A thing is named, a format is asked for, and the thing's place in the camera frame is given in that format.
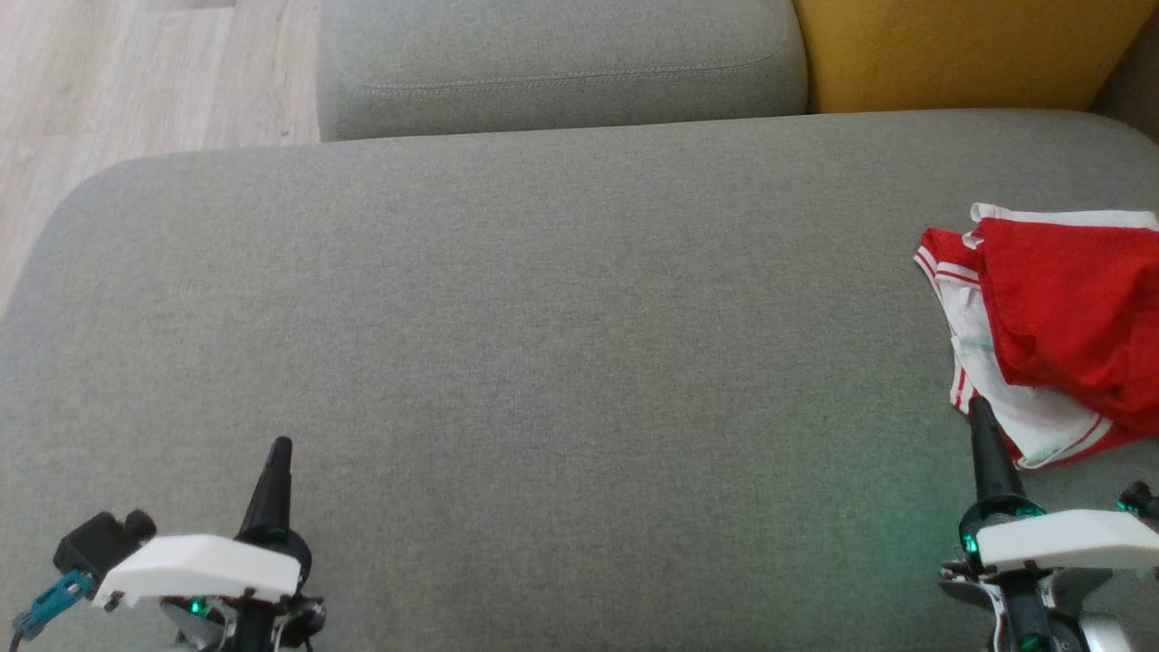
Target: white stripe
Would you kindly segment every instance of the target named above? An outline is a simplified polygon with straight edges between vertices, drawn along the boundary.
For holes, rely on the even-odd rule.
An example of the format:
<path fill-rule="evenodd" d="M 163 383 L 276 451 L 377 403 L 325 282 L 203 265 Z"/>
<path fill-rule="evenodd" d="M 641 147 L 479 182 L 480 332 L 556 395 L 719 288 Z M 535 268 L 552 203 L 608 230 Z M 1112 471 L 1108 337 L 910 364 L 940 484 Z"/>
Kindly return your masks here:
<path fill-rule="evenodd" d="M 1099 444 L 1102 440 L 1102 438 L 1107 437 L 1107 433 L 1109 433 L 1110 430 L 1115 427 L 1115 424 L 1110 419 L 1103 418 L 1101 422 L 1099 422 L 1099 419 L 1100 419 L 1099 417 L 1095 417 L 1095 420 L 1099 423 L 1099 427 L 1096 427 L 1093 432 L 1091 432 L 1089 435 L 1086 435 L 1085 438 L 1079 438 L 1079 440 L 1073 442 L 1071 446 L 1057 453 L 1054 453 L 1050 456 L 1035 462 L 1034 464 L 1027 464 L 1026 457 L 1023 457 L 1015 463 L 1015 466 L 1019 469 L 1026 469 L 1028 471 L 1033 471 L 1035 469 L 1042 469 L 1043 467 L 1054 464 L 1055 462 L 1062 462 L 1063 460 L 1074 457 L 1076 455 L 1083 453 L 1084 450 L 1087 450 L 1088 448 Z"/>
<path fill-rule="evenodd" d="M 1103 418 L 1102 424 L 1099 424 L 1099 427 L 1095 428 L 1094 432 L 1091 433 L 1089 437 L 1087 437 L 1085 440 L 1080 440 L 1080 441 L 1076 442 L 1074 446 L 1072 446 L 1071 448 L 1067 448 L 1066 450 L 1064 450 L 1063 452 L 1063 456 L 1059 457 L 1059 460 L 1063 460 L 1063 459 L 1066 459 L 1066 457 L 1074 457 L 1076 455 L 1083 453 L 1084 450 L 1093 447 L 1094 445 L 1099 444 L 1102 440 L 1102 438 L 1107 437 L 1107 433 L 1109 433 L 1110 430 L 1114 428 L 1114 427 L 1115 427 L 1115 423 L 1114 422 L 1111 422 L 1110 419 Z"/>
<path fill-rule="evenodd" d="M 933 285 L 934 293 L 938 294 L 938 301 L 940 302 L 941 301 L 941 285 L 938 284 L 938 279 L 934 278 L 933 273 L 931 273 L 931 271 L 930 271 L 930 268 L 932 268 L 933 265 L 931 264 L 930 266 L 926 266 L 925 264 L 923 264 L 923 261 L 925 259 L 924 257 L 921 257 L 923 249 L 918 249 L 918 255 L 913 256 L 913 262 L 918 263 L 918 266 L 921 268 L 921 272 L 926 274 L 927 279 L 930 279 L 930 284 Z"/>
<path fill-rule="evenodd" d="M 939 262 L 938 266 L 934 268 L 938 271 L 949 271 L 950 273 L 957 273 L 958 276 L 965 276 L 970 280 L 978 279 L 978 272 L 970 269 L 969 266 L 962 266 L 961 264 L 954 264 L 953 262 Z"/>
<path fill-rule="evenodd" d="M 970 217 L 982 221 L 987 217 L 1009 221 L 1033 221 L 1036 224 L 1059 224 L 1064 226 L 1118 226 L 1124 228 L 1150 228 L 1159 230 L 1156 213 L 1146 210 L 1085 210 L 1072 212 L 1030 212 L 1004 208 L 993 204 L 974 204 Z"/>

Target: yellow cushion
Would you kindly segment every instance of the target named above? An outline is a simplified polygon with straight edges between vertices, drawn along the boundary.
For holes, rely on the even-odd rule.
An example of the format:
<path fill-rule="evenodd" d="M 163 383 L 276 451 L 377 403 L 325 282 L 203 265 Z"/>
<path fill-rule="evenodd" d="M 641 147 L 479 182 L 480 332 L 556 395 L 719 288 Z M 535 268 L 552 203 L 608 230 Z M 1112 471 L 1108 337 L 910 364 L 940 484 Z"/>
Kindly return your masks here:
<path fill-rule="evenodd" d="M 794 0 L 812 109 L 1086 109 L 1159 0 Z"/>

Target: sofa cushion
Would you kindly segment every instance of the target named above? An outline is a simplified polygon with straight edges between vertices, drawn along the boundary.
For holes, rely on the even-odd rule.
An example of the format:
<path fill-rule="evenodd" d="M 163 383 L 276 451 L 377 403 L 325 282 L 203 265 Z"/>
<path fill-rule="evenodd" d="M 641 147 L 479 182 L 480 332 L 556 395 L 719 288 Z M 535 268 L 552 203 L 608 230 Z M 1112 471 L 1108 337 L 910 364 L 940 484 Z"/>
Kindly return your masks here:
<path fill-rule="evenodd" d="M 328 0 L 323 140 L 803 112 L 789 0 Z"/>
<path fill-rule="evenodd" d="M 289 435 L 319 650 L 976 651 L 936 586 L 974 486 L 914 246 L 979 199 L 1159 208 L 1157 177 L 1128 127 L 1019 111 L 117 166 L 0 323 L 0 613 L 100 510 L 232 534 Z M 1114 508 L 1157 469 L 1147 441 L 1027 484 Z M 1157 600 L 1094 606 L 1151 650 Z M 166 640 L 124 611 L 36 645 Z"/>

